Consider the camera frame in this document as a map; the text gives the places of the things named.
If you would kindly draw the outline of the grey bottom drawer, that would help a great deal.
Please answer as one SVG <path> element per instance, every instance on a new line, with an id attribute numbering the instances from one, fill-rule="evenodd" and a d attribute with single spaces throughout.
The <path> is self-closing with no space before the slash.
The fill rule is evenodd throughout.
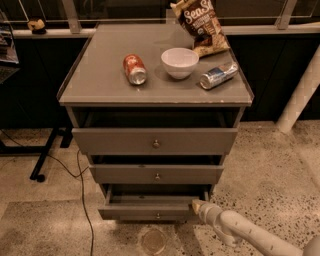
<path id="1" fill-rule="evenodd" d="M 103 184 L 103 219 L 119 221 L 188 221 L 196 218 L 192 201 L 209 200 L 210 185 Z"/>

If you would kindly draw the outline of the grey drawer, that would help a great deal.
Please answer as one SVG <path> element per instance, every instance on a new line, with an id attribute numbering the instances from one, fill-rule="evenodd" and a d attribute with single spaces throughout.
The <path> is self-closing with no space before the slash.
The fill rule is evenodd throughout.
<path id="1" fill-rule="evenodd" d="M 89 155 L 224 155 L 236 128 L 74 128 Z"/>
<path id="2" fill-rule="evenodd" d="M 210 185 L 103 184 L 103 219 L 119 221 L 188 221 L 196 218 L 192 201 L 209 200 Z"/>
<path id="3" fill-rule="evenodd" d="M 90 166 L 99 184 L 215 184 L 221 165 L 124 165 Z"/>

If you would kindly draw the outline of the grey drawer cabinet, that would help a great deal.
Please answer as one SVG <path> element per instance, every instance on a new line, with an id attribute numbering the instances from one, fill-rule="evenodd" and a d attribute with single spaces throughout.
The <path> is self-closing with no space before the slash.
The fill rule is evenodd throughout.
<path id="1" fill-rule="evenodd" d="M 178 80 L 164 69 L 161 55 L 175 47 L 191 48 L 178 25 L 101 24 L 65 82 L 59 102 L 74 128 L 236 128 L 253 94 L 243 74 L 205 90 L 202 74 L 233 62 L 231 50 L 200 59 L 195 70 Z M 123 68 L 129 54 L 138 55 L 147 79 L 131 84 Z M 221 165 L 224 155 L 86 155 L 95 164 Z"/>

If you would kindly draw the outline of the grey middle drawer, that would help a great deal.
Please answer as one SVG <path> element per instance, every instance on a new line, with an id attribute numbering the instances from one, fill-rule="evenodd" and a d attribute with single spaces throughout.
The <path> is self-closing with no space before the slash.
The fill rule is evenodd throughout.
<path id="1" fill-rule="evenodd" d="M 221 165 L 124 165 L 90 166 L 99 184 L 215 184 Z"/>

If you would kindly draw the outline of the grey top drawer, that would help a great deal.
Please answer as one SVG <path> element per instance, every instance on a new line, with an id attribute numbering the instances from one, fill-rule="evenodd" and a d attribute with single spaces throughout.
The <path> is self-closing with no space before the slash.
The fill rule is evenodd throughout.
<path id="1" fill-rule="evenodd" d="M 236 128 L 74 128 L 89 155 L 224 155 Z"/>

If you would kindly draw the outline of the round floor drain cover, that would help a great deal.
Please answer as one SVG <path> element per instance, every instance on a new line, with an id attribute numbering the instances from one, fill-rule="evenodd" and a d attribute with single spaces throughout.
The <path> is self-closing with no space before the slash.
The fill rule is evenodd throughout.
<path id="1" fill-rule="evenodd" d="M 159 256 L 167 245 L 167 238 L 160 228 L 147 227 L 140 232 L 139 245 L 148 256 Z"/>

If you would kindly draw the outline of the silver blue can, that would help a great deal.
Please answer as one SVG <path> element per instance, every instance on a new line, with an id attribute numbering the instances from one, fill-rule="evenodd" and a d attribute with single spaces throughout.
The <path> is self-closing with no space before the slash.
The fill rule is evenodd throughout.
<path id="1" fill-rule="evenodd" d="M 213 89 L 220 84 L 232 79 L 238 73 L 238 64 L 228 62 L 201 75 L 199 84 L 205 90 Z"/>

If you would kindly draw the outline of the white bowl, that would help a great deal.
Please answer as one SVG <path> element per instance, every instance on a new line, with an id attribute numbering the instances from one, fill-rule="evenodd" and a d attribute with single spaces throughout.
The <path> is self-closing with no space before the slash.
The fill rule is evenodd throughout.
<path id="1" fill-rule="evenodd" d="M 171 77 L 184 79 L 195 70 L 199 56 L 187 48 L 171 48 L 162 53 L 161 61 Z"/>

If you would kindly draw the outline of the orange soda can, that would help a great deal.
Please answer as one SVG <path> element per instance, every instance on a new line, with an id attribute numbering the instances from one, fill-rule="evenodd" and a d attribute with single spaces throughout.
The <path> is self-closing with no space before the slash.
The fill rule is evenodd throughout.
<path id="1" fill-rule="evenodd" d="M 136 54 L 129 54 L 123 60 L 123 68 L 128 81 L 141 85 L 147 79 L 147 72 L 142 59 Z"/>

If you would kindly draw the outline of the white diagonal pole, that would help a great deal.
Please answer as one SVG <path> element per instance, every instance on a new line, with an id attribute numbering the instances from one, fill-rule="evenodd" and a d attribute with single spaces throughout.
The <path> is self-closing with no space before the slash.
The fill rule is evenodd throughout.
<path id="1" fill-rule="evenodd" d="M 282 133 L 288 133 L 320 85 L 320 46 L 314 53 L 297 87 L 276 122 Z"/>

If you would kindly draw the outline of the brown chip bag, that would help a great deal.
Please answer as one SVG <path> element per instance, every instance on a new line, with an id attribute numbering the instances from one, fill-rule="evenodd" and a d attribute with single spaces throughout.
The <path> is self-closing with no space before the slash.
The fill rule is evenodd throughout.
<path id="1" fill-rule="evenodd" d="M 229 49 L 211 0 L 179 0 L 170 4 L 179 24 L 194 39 L 199 57 Z"/>

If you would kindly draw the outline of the small yellow figurine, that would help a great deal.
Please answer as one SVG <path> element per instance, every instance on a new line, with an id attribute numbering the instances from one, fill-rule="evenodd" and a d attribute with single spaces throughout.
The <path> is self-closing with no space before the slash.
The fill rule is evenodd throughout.
<path id="1" fill-rule="evenodd" d="M 46 33 L 45 23 L 40 18 L 30 19 L 27 23 L 27 26 L 33 34 L 45 34 Z"/>

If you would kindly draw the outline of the black desk leg frame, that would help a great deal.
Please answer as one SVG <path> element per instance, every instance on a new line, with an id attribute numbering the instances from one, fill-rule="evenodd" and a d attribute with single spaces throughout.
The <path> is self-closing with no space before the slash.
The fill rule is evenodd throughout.
<path id="1" fill-rule="evenodd" d="M 45 181 L 45 175 L 41 174 L 41 168 L 46 160 L 46 157 L 49 155 L 49 150 L 54 142 L 56 136 L 59 135 L 62 137 L 60 144 L 61 148 L 68 148 L 71 140 L 73 138 L 71 133 L 71 128 L 65 128 L 64 130 L 60 128 L 54 128 L 46 143 L 43 146 L 24 146 L 17 144 L 16 146 L 8 146 L 2 140 L 0 140 L 0 155 L 1 156 L 35 156 L 38 155 L 38 160 L 36 165 L 30 175 L 31 180 L 36 180 L 41 183 Z"/>

